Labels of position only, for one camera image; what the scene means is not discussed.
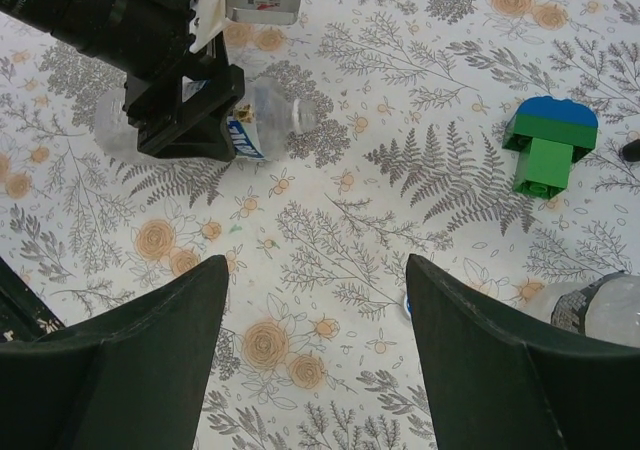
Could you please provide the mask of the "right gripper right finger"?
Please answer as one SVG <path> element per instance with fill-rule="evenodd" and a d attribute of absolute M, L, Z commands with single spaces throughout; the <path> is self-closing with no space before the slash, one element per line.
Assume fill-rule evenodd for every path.
<path fill-rule="evenodd" d="M 555 328 L 420 255 L 406 285 L 438 448 L 638 448 L 638 350 Z"/>

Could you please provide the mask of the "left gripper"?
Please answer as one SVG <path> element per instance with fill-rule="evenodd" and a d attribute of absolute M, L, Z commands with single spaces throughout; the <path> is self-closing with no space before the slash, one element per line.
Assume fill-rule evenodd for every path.
<path fill-rule="evenodd" d="M 123 110 L 137 130 L 134 149 L 158 159 L 236 158 L 227 118 L 244 96 L 243 70 L 231 64 L 219 34 L 185 53 L 155 80 L 127 75 Z"/>

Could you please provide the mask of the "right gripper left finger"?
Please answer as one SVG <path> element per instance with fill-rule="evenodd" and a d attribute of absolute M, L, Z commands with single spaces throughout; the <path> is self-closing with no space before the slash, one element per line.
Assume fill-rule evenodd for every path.
<path fill-rule="evenodd" d="M 222 256 L 35 341 L 1 342 L 5 449 L 189 449 L 228 290 Z"/>

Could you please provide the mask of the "clear bottle silver label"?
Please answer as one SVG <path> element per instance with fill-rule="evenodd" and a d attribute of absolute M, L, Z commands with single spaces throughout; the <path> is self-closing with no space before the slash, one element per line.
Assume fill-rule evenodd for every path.
<path fill-rule="evenodd" d="M 138 149 L 138 130 L 128 123 L 122 110 L 125 90 L 111 89 L 97 102 L 94 138 L 108 156 L 127 164 L 154 165 L 164 161 L 184 160 L 185 149 L 149 156 Z M 272 161 L 285 153 L 291 133 L 302 135 L 317 128 L 314 102 L 289 98 L 275 79 L 260 77 L 246 85 L 244 97 L 227 118 L 233 157 Z"/>

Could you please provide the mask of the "white blue bottle cap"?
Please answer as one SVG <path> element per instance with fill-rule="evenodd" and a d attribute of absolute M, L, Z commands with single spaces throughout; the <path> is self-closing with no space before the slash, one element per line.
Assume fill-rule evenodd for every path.
<path fill-rule="evenodd" d="M 404 312 L 406 314 L 407 319 L 411 320 L 412 319 L 412 310 L 411 310 L 411 305 L 410 305 L 410 302 L 409 302 L 408 294 L 404 295 L 403 309 L 404 309 Z"/>

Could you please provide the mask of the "clear bottle black label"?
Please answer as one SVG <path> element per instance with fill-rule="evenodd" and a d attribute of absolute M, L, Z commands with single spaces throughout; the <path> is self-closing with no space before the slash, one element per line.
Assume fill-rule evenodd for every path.
<path fill-rule="evenodd" d="M 523 312 L 571 333 L 637 348 L 639 277 L 615 272 L 590 283 L 550 284 Z"/>

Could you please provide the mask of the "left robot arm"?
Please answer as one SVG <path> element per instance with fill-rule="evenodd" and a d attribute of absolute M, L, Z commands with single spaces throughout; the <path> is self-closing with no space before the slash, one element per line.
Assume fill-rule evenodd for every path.
<path fill-rule="evenodd" d="M 236 156 L 228 118 L 244 73 L 222 35 L 195 42 L 195 0 L 1 0 L 1 11 L 126 73 L 103 95 L 94 136 L 127 163 Z"/>

